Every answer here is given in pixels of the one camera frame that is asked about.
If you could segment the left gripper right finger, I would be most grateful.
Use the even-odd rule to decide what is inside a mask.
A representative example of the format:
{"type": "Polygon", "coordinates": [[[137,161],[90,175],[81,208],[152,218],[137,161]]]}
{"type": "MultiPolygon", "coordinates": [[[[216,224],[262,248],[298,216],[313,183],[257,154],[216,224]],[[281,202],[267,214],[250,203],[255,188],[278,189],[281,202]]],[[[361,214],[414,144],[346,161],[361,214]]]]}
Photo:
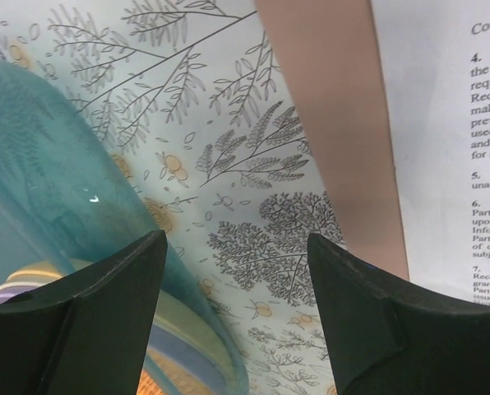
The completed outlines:
{"type": "Polygon", "coordinates": [[[416,286],[318,234],[307,262],[340,394],[490,394],[490,306],[416,286]]]}

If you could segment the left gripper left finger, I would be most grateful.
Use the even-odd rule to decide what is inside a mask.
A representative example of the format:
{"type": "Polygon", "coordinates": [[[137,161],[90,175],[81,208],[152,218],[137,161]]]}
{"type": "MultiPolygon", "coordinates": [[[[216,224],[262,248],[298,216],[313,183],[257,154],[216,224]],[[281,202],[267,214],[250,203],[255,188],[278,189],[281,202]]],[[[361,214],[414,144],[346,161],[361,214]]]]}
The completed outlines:
{"type": "Polygon", "coordinates": [[[0,394],[134,394],[168,244],[152,231],[0,304],[0,394]]]}

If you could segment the printed paper sheet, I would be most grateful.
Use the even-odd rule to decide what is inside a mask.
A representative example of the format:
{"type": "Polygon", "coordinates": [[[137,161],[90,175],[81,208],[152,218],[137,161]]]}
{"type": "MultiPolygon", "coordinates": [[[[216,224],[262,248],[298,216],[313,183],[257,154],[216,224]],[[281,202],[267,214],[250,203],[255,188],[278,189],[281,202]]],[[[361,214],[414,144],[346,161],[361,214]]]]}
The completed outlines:
{"type": "Polygon", "coordinates": [[[490,305],[490,0],[372,13],[409,277],[490,305]]]}

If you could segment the pink file folder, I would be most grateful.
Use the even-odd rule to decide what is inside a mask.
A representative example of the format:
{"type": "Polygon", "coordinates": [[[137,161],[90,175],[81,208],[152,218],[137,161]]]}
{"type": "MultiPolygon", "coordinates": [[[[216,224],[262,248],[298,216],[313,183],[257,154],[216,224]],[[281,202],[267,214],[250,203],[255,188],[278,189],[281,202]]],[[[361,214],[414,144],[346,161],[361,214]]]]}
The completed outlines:
{"type": "Polygon", "coordinates": [[[381,61],[368,1],[259,1],[348,250],[407,278],[381,61]]]}

